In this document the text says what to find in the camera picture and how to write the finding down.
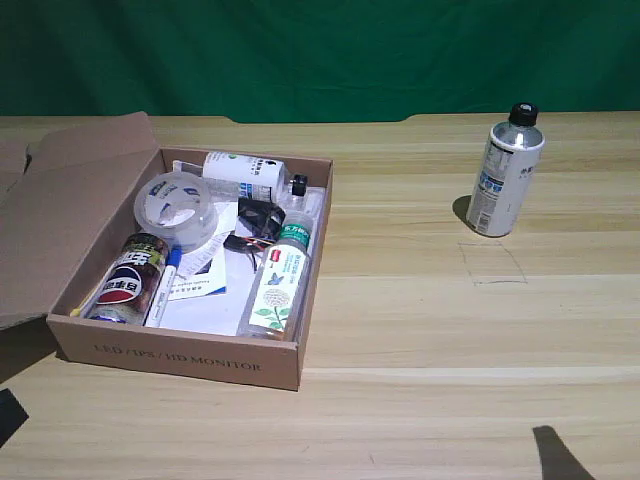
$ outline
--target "white bottle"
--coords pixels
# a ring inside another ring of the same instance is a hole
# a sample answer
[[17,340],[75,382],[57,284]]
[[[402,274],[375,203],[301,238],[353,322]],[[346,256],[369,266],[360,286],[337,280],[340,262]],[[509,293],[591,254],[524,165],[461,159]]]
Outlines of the white bottle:
[[280,160],[228,152],[209,152],[202,176],[239,183],[241,198],[278,204],[286,196],[290,177]]
[[287,213],[279,240],[264,252],[237,335],[292,341],[300,321],[309,276],[307,254],[313,219]]
[[509,121],[491,129],[467,210],[467,222],[482,235],[507,235],[516,223],[545,143],[537,116],[535,105],[516,103]]

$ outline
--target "wood grain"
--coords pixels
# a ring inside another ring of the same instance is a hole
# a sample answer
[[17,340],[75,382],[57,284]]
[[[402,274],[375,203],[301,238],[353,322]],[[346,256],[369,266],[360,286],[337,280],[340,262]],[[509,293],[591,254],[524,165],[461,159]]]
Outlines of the wood grain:
[[[539,425],[595,478],[637,478],[640,113],[543,114],[521,218],[492,240],[452,204],[502,117],[154,118],[163,145],[336,160],[301,391],[50,355],[3,384],[31,418],[0,478],[540,479]],[[0,138],[87,120],[0,118]]]

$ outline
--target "green backdrop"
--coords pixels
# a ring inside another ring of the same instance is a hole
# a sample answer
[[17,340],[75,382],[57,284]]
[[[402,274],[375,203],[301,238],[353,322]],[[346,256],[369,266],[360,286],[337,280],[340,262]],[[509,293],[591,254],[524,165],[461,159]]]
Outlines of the green backdrop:
[[638,0],[0,0],[0,114],[640,109]]

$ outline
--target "box flap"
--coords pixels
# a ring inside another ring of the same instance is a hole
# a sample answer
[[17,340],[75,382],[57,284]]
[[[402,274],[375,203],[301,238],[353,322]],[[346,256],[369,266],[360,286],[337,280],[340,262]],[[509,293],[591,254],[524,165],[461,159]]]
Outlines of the box flap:
[[20,140],[0,142],[0,203],[22,178],[27,165],[27,143]]
[[157,151],[145,114],[45,138],[0,205],[0,328],[55,306],[124,199],[159,173]]
[[30,172],[81,165],[154,148],[158,148],[158,144],[149,117],[137,112],[46,135],[34,155]]

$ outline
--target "silver spray can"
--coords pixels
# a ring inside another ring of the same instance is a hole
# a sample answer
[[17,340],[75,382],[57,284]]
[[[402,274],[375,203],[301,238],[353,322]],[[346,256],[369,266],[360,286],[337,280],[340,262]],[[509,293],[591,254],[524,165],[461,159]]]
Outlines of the silver spray can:
[[482,235],[507,235],[516,223],[545,143],[537,117],[538,107],[516,103],[509,120],[491,129],[467,210],[467,222]]

